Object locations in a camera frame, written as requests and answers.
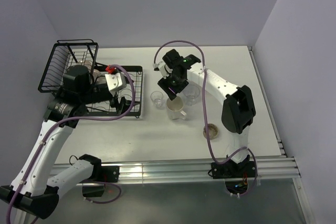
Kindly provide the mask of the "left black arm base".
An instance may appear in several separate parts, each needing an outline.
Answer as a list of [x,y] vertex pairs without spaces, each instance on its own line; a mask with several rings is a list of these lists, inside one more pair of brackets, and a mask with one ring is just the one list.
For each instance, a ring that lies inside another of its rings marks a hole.
[[[119,175],[119,166],[102,166],[97,178],[90,178],[87,180],[86,185],[82,185],[82,196],[85,200],[92,200],[97,204],[107,204],[117,200],[122,192],[120,186],[116,184],[119,180]],[[107,194],[113,194],[115,197],[106,201],[94,200],[94,198],[107,196]]]

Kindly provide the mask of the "pink glazed mug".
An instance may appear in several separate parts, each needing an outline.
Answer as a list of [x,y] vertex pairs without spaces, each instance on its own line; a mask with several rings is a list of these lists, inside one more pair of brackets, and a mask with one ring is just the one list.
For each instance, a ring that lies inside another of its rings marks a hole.
[[89,80],[91,84],[103,84],[106,83],[105,76],[92,65],[91,60],[82,60],[78,63],[75,63],[75,66],[85,66],[89,70]]

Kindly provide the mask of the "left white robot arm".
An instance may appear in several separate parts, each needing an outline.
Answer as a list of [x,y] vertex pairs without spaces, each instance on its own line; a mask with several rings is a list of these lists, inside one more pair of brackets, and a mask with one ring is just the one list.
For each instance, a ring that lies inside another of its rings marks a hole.
[[114,121],[126,116],[135,104],[135,96],[126,111],[112,118],[85,116],[86,105],[107,101],[120,89],[134,84],[124,67],[109,65],[105,82],[98,84],[87,66],[69,67],[55,99],[49,104],[39,137],[17,177],[10,185],[1,186],[1,200],[8,203],[6,223],[11,222],[12,209],[46,219],[59,200],[78,183],[98,181],[102,176],[101,160],[85,154],[69,168],[50,177],[53,165],[80,120]]

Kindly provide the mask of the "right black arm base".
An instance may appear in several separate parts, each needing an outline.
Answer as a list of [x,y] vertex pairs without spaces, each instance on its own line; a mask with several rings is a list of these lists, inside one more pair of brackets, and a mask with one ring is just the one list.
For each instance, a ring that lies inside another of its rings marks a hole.
[[212,179],[234,179],[225,182],[226,189],[233,194],[245,193],[248,189],[248,179],[255,177],[255,163],[252,161],[236,164],[228,161],[224,165],[211,163],[208,176]]

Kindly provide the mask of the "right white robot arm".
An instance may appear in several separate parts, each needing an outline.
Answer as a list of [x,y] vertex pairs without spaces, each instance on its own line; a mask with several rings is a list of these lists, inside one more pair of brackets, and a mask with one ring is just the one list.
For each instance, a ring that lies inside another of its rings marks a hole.
[[231,161],[227,170],[234,177],[240,176],[246,168],[244,161],[248,157],[249,127],[256,115],[251,89],[246,85],[239,87],[230,83],[208,70],[198,57],[182,57],[175,49],[168,51],[162,61],[155,62],[153,68],[161,73],[158,85],[171,101],[176,101],[177,95],[190,82],[216,98],[222,106],[221,122],[232,134],[228,157]]

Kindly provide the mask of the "white ceramic mug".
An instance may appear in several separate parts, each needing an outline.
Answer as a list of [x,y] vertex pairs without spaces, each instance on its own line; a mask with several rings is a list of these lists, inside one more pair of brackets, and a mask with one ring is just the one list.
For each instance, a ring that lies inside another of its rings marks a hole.
[[176,97],[174,100],[167,98],[166,111],[169,119],[186,119],[186,112],[184,111],[184,102],[181,97]]

